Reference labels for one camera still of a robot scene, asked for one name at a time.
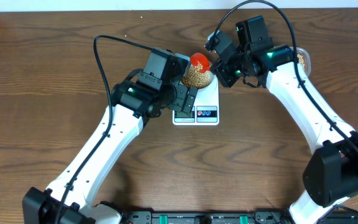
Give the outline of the red measuring scoop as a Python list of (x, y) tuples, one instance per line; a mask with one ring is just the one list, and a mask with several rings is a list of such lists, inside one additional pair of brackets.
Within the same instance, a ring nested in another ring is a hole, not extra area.
[(210, 71), (210, 62), (206, 58), (206, 56), (201, 53), (198, 53), (198, 52), (194, 53), (190, 57), (190, 62), (191, 62), (191, 65), (193, 66), (193, 68), (197, 72), (205, 73), (205, 72)]

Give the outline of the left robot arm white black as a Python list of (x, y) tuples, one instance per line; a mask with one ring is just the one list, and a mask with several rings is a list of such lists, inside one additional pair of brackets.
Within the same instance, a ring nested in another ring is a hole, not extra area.
[(122, 213), (107, 203), (95, 205), (100, 186), (124, 149), (164, 108), (191, 113), (197, 89), (181, 84), (190, 58), (151, 50), (145, 68), (130, 74), (109, 93), (109, 104), (94, 133), (70, 165), (48, 187), (24, 196), (25, 223), (112, 223)]

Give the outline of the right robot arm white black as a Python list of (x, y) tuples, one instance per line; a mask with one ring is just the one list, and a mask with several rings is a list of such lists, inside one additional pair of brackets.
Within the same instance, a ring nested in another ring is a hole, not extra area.
[(274, 45), (262, 16), (238, 22), (236, 32), (238, 44), (220, 30), (208, 37), (206, 48), (219, 56), (211, 69), (227, 88), (238, 79), (256, 78), (287, 109), (311, 151), (304, 192), (290, 205), (287, 220), (319, 223), (358, 195), (358, 132), (318, 93), (295, 49)]

